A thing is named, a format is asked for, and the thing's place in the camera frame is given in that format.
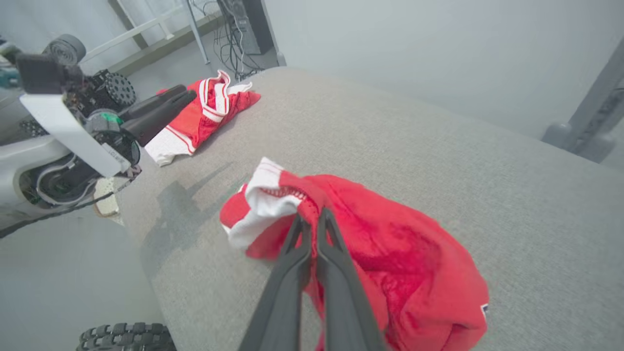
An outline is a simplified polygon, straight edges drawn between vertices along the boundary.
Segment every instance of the black rubber wheel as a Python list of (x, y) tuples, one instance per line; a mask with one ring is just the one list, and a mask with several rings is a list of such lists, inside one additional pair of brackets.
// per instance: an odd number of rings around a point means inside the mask
[(117, 323), (88, 329), (80, 335), (76, 351), (176, 351), (169, 330), (162, 324)]

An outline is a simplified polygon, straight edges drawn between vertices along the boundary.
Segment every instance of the computer tower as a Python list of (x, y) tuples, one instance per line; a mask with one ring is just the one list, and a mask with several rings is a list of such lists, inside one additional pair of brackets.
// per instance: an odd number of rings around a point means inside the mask
[[(242, 47), (246, 55), (262, 55), (273, 47), (261, 0), (218, 0), (218, 4), (226, 25), (231, 25), (234, 31), (240, 29), (243, 34)], [(240, 34), (234, 34), (238, 40)]]

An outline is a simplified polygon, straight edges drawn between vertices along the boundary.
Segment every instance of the gray fabric surface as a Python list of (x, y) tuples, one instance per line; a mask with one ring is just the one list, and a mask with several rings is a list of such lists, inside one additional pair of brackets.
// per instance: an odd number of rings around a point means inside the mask
[[(335, 174), (437, 219), (488, 282), (477, 350), (621, 350), (624, 177), (419, 101), (293, 69), (193, 157), (144, 173), (121, 213), (178, 349), (236, 350), (270, 268), (231, 249), (224, 201), (267, 156)], [(319, 323), (306, 299), (302, 350)]]

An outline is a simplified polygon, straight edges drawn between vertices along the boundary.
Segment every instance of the red cloth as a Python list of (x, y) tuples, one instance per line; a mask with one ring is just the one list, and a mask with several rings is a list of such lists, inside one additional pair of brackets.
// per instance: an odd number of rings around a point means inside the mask
[[(253, 240), (247, 255), (277, 258), (296, 211), (312, 225), (316, 257), (316, 223), (328, 207), (394, 350), (469, 350), (479, 341), (487, 330), (487, 285), (468, 251), (435, 220), (361, 184), (333, 175), (297, 177), (265, 160), (221, 211), (233, 245)], [(312, 269), (306, 291), (323, 318), (323, 287), (315, 263)]]
[(228, 93), (230, 77), (219, 71), (216, 78), (202, 79), (188, 86), (197, 97), (185, 107), (169, 127), (186, 135), (197, 148), (221, 126), (230, 122), (240, 111), (260, 100), (253, 91)]

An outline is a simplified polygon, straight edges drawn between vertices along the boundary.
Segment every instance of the folded red garment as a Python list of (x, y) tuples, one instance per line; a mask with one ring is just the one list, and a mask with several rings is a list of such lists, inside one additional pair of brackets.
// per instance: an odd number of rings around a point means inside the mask
[[(295, 214), (311, 224), (333, 212), (387, 343), (400, 351), (469, 350), (487, 330), (485, 280), (436, 221), (333, 175), (297, 177), (264, 158), (220, 214), (232, 246), (275, 259)], [(316, 257), (313, 243), (313, 259)], [(323, 287), (306, 288), (323, 318)], [(323, 336), (317, 350), (323, 350)]]
[(171, 163), (176, 155), (192, 155), (217, 129), (260, 100), (259, 94), (248, 91), (250, 88), (251, 83), (230, 86), (230, 76), (223, 71), (218, 71), (216, 78), (189, 85), (188, 90), (197, 92), (195, 100), (145, 150), (160, 166)]

